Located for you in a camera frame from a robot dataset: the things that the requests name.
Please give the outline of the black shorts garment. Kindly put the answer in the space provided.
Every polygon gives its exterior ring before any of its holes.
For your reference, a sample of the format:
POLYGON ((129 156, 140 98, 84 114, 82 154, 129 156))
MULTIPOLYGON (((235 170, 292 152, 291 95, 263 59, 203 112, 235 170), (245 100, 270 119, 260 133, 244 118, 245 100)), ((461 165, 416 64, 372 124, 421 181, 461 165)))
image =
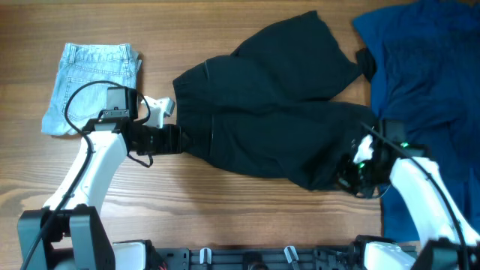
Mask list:
POLYGON ((177 122, 189 152, 214 167, 328 190, 377 123, 369 107, 336 101, 360 73, 309 11, 174 79, 177 122))

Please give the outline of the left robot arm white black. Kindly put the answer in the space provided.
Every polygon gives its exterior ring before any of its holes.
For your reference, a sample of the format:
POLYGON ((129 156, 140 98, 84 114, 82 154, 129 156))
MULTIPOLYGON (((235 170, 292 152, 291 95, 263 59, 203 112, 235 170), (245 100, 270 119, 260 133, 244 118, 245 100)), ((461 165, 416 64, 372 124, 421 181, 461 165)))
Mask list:
POLYGON ((188 137, 164 124, 175 103, 127 87, 107 90, 106 109, 83 129, 75 161, 57 191, 17 224, 23 269, 166 269, 149 240, 112 243, 101 222, 104 198, 121 163, 183 152, 188 137))

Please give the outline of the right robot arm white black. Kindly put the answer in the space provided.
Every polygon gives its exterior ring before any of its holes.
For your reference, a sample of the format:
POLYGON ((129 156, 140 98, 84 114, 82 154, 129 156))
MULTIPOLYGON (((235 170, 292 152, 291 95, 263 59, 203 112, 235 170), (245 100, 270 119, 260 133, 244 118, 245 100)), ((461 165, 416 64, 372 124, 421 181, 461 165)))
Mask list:
POLYGON ((478 269, 479 233, 447 190, 437 162, 422 145, 394 142, 381 127, 366 130, 337 166, 339 188, 359 199, 380 198, 394 188, 403 199, 419 236, 421 251, 411 256, 395 241, 360 235, 348 261, 360 269, 478 269))

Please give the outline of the folded light blue jeans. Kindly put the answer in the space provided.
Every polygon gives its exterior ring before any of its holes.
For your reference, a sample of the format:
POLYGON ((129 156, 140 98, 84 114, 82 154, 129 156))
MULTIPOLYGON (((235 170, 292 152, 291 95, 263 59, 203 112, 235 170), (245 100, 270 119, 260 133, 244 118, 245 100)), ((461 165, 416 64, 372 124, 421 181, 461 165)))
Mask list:
POLYGON ((41 132, 74 135, 106 108, 107 89, 114 83, 134 89, 142 60, 129 43, 64 47, 41 132))

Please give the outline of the blue garment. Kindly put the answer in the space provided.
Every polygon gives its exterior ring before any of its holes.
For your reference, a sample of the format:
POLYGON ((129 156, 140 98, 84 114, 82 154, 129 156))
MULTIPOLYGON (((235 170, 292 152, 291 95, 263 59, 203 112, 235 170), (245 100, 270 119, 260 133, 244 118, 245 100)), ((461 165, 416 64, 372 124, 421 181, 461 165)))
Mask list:
POLYGON ((469 224, 479 227, 479 5, 416 1, 355 18, 377 70, 370 105, 427 146, 469 224))

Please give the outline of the small black cloth piece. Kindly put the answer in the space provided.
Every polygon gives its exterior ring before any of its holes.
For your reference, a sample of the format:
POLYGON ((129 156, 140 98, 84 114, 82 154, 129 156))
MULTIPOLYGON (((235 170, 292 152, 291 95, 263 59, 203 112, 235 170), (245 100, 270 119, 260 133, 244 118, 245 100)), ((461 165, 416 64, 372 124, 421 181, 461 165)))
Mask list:
POLYGON ((368 48, 362 48, 355 53, 355 57, 361 73, 370 83, 377 72, 377 63, 374 56, 368 48))

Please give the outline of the black mounting rail base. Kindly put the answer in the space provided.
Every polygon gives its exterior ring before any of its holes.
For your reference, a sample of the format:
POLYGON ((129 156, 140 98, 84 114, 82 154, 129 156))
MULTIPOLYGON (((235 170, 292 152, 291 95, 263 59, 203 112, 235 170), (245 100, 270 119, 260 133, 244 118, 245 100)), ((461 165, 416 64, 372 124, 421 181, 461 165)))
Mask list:
POLYGON ((161 248, 157 252, 164 260, 160 269, 172 270, 248 270, 304 269, 354 270, 362 269, 357 259, 349 255, 347 246, 314 248, 213 249, 161 248))

